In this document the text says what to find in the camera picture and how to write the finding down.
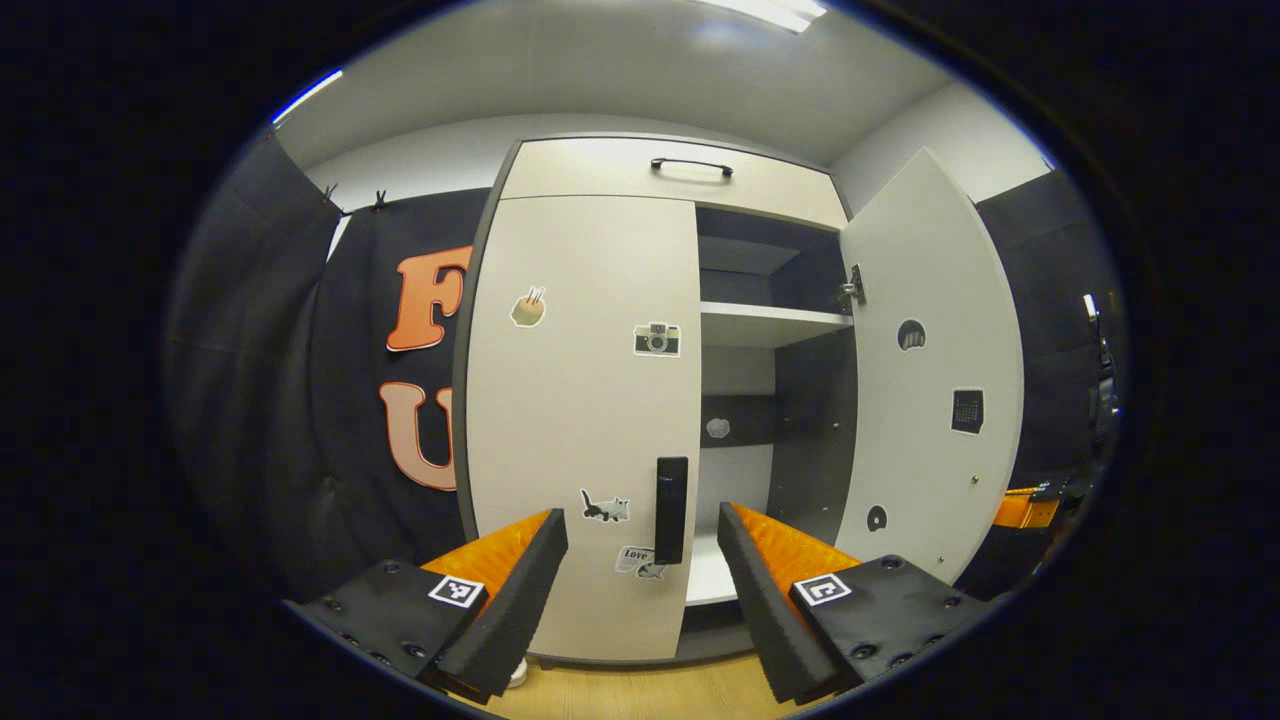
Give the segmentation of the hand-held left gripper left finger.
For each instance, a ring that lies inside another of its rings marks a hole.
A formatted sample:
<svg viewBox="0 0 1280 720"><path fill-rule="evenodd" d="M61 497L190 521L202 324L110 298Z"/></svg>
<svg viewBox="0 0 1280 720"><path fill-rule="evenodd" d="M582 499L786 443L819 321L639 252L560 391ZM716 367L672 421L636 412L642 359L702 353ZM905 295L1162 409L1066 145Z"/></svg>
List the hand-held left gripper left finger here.
<svg viewBox="0 0 1280 720"><path fill-rule="evenodd" d="M429 562L376 561L285 606L385 673L484 705L525 660L567 550L564 511L547 509Z"/></svg>

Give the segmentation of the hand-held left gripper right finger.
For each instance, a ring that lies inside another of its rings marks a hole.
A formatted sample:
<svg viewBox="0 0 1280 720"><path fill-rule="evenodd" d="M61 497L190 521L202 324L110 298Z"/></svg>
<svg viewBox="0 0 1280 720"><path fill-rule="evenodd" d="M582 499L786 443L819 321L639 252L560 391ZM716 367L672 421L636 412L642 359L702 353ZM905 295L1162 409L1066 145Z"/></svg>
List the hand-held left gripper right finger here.
<svg viewBox="0 0 1280 720"><path fill-rule="evenodd" d="M719 506L717 542L782 703L883 685L992 609L902 556L856 560L739 503Z"/></svg>

